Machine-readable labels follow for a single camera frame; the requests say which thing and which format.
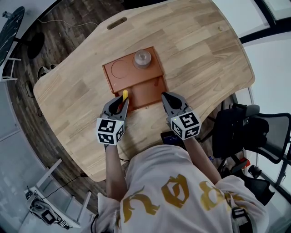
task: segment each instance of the orange tray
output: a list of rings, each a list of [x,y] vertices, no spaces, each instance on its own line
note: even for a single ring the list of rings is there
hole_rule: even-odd
[[[130,86],[127,88],[129,107],[128,112],[160,102],[161,94],[167,91],[163,76]],[[115,96],[122,96],[122,91],[115,93]]]
[[[162,92],[167,91],[154,47],[144,50],[151,54],[151,63],[145,69],[138,69],[133,65],[135,53],[102,66],[110,90],[116,97],[122,96],[124,89],[128,91],[128,111],[161,101]]]
[[[154,47],[144,50],[151,54],[151,63],[145,69],[138,69],[133,65],[135,53],[102,66],[112,93],[163,75]]]

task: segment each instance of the wooden tabletop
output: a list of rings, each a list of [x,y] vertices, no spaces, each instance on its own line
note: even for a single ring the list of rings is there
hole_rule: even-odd
[[[122,24],[107,29],[125,17]],[[170,0],[125,10],[102,22],[55,69],[39,79],[35,97],[51,129],[73,160],[94,181],[105,179],[105,151],[96,119],[114,95],[102,65],[154,46],[169,91],[186,98],[201,120],[254,75],[234,31],[209,0]],[[162,103],[128,115],[118,144],[121,158],[161,144],[169,131]]]

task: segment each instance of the fiducial marker cube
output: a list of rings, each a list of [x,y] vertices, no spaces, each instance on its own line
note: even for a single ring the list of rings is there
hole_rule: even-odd
[[[96,135],[99,143],[116,145],[124,132],[124,121],[97,118]]]
[[[171,118],[171,129],[178,137],[185,140],[199,134],[201,120],[194,111],[190,111]]]

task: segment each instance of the gold lettering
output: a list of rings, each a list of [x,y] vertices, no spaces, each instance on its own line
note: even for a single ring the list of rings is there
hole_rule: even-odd
[[[227,192],[224,194],[224,196],[227,202],[231,200],[231,197],[234,201],[244,201],[244,199],[239,194],[235,194],[234,192]],[[247,207],[245,205],[238,205],[238,207],[247,210]]]
[[[132,215],[132,210],[135,210],[134,208],[130,206],[131,200],[141,201],[144,204],[145,211],[151,215],[155,215],[157,210],[160,208],[160,206],[153,205],[151,203],[151,199],[147,195],[139,194],[140,192],[144,190],[144,187],[141,190],[133,193],[132,195],[128,196],[127,198],[123,200],[124,223],[130,220],[131,215]]]
[[[174,195],[169,190],[169,187],[168,187],[169,183],[176,183],[173,186]],[[182,190],[185,196],[183,200],[180,200],[178,198],[180,194],[180,186],[182,187]],[[188,188],[187,180],[184,176],[180,174],[177,176],[177,178],[170,177],[168,182],[161,189],[162,189],[162,193],[164,195],[165,200],[168,203],[178,208],[181,208],[189,197],[189,188]]]
[[[199,186],[203,191],[203,194],[201,195],[201,204],[206,211],[209,211],[212,208],[214,208],[216,205],[218,205],[220,202],[225,201],[225,199],[218,188],[209,187],[207,184],[209,184],[207,181],[202,181],[199,184]],[[209,198],[209,193],[211,190],[215,190],[216,192],[216,199],[217,199],[216,202],[211,201]]]
[[[115,222],[115,224],[118,227],[118,229],[121,229],[121,225],[120,225],[120,212],[118,212],[118,214],[116,216],[116,222]]]

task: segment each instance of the shoulder strap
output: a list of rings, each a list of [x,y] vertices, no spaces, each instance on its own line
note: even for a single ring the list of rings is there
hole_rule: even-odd
[[[235,225],[235,226],[233,226],[233,229],[237,229],[238,232],[240,232],[240,233],[244,233],[244,232],[253,233],[251,220],[250,220],[249,216],[247,215],[245,209],[240,208],[240,207],[232,208],[231,209],[231,221],[232,221],[232,224]]]

